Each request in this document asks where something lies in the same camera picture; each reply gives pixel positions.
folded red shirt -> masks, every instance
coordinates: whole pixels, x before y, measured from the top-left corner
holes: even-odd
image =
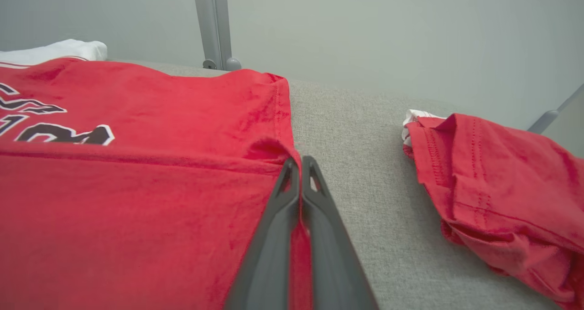
[[[442,234],[494,271],[584,309],[584,159],[541,135],[453,114],[408,123]]]

metal pole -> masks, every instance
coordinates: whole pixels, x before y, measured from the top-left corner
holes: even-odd
[[[231,56],[231,33],[229,31],[229,10],[227,0],[215,0],[217,13],[217,32],[221,48],[221,64],[226,71],[241,69],[240,62]]]
[[[580,94],[581,92],[584,92],[584,84],[582,84],[573,94],[572,96],[570,96],[570,98],[566,99],[565,102],[563,102],[557,110],[551,110],[551,111],[547,111],[545,112],[542,117],[540,117],[538,119],[538,121],[536,121],[529,129],[527,129],[527,131],[532,132],[532,133],[536,133],[536,134],[542,134],[544,132],[545,129],[547,129],[547,127],[549,127],[549,125],[551,125],[551,123],[559,116],[559,113],[566,108],[566,106],[572,102],[572,100],[574,100],[574,98],[576,98],[578,96],[578,94]]]
[[[194,0],[194,2],[197,7],[198,27],[201,30],[206,59],[203,62],[203,67],[223,69],[213,0]]]

gray fabric surface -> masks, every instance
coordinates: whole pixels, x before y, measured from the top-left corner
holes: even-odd
[[[171,75],[225,73],[135,63]],[[380,308],[559,309],[440,234],[440,217],[402,152],[401,123],[407,109],[443,116],[459,109],[403,94],[289,83],[294,140],[317,159]]]

red t-shirt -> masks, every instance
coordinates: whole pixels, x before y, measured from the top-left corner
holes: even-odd
[[[0,67],[0,308],[221,308],[289,156],[282,77]]]
[[[584,309],[584,159],[485,119],[419,117],[407,129],[442,234],[566,310]]]

white wall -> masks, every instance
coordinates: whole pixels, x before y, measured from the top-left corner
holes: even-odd
[[[229,0],[233,55],[527,129],[584,82],[583,0]]]
[[[0,0],[0,50],[66,38],[102,41],[110,58],[204,60],[194,0]]]

